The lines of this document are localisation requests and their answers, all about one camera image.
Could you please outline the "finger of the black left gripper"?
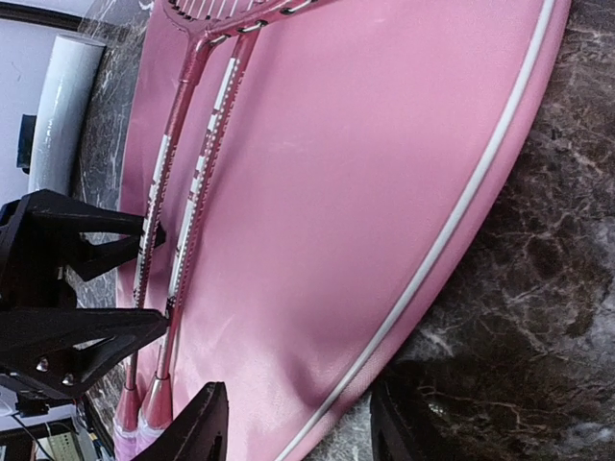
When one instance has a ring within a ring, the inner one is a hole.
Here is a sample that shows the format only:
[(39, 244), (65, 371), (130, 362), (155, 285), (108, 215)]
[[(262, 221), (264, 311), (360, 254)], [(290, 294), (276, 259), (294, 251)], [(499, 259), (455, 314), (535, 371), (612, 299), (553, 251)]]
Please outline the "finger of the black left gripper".
[(28, 399), (77, 399), (158, 339), (156, 309), (28, 308), (1, 314), (1, 385)]
[(140, 215), (86, 204), (50, 189), (1, 207), (1, 276), (70, 266), (84, 281), (136, 259)]

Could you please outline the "white shuttlecock tube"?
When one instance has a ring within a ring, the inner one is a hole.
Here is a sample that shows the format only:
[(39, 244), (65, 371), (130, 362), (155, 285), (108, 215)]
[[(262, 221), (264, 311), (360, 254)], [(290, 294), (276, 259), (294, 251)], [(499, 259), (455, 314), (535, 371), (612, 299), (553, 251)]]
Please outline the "white shuttlecock tube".
[(28, 191), (69, 193), (81, 131), (106, 45), (82, 36), (55, 38), (37, 107)]

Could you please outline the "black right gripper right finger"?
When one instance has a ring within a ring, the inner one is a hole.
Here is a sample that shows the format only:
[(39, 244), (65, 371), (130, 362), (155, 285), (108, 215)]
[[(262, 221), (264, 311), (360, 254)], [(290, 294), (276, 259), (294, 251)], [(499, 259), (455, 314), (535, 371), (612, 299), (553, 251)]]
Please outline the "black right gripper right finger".
[(378, 460), (611, 460), (614, 407), (546, 370), (404, 361), (372, 394)]

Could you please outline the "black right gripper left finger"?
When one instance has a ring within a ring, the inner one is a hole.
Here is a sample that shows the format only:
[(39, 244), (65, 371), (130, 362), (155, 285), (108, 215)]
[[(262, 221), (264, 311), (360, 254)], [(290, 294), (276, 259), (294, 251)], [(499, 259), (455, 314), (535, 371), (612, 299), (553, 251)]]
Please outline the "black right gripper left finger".
[(224, 382), (208, 382), (137, 461), (225, 460), (229, 402)]

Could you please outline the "pink racket cover bag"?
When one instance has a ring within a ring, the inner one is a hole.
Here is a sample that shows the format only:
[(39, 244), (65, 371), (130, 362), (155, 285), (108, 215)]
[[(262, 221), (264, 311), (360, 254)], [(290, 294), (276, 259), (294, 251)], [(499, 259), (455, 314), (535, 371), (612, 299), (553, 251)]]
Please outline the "pink racket cover bag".
[(158, 1), (120, 205), (163, 245), (117, 298), (164, 313), (137, 445), (224, 382), (227, 458), (301, 460), (476, 235), (544, 95), (566, 1)]

